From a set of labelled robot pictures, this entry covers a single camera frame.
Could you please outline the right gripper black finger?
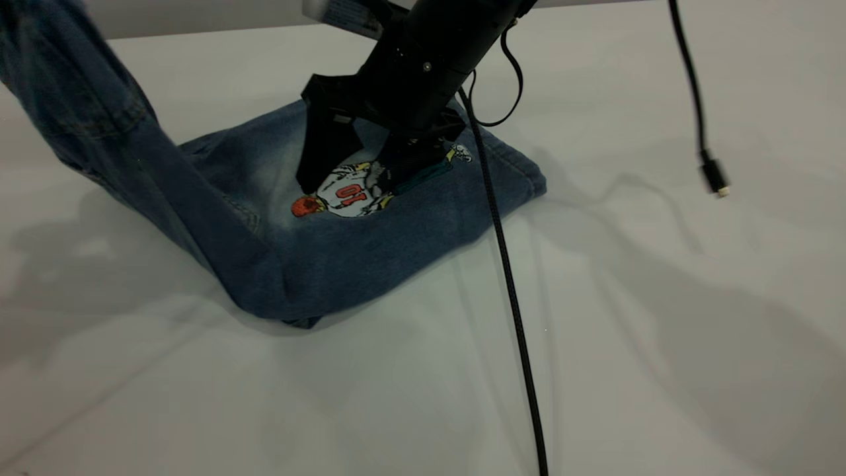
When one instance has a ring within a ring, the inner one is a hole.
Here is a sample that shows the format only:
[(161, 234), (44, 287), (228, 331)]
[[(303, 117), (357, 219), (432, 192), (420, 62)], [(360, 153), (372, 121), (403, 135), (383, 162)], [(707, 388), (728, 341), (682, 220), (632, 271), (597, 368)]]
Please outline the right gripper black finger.
[(404, 194), (427, 180), (452, 169), (446, 139), (408, 139), (390, 135), (375, 160), (375, 189), (385, 194)]
[(312, 194), (330, 172), (363, 144), (354, 127), (356, 115), (317, 100), (305, 99), (306, 132), (296, 179), (306, 194)]

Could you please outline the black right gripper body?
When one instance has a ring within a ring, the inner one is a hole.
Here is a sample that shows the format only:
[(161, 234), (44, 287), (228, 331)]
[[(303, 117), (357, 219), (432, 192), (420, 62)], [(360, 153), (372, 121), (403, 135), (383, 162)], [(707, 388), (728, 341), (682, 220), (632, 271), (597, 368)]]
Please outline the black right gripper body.
[(304, 15), (375, 40), (357, 73), (314, 75), (317, 100), (408, 138), (441, 134), (445, 108), (533, 1), (305, 1)]

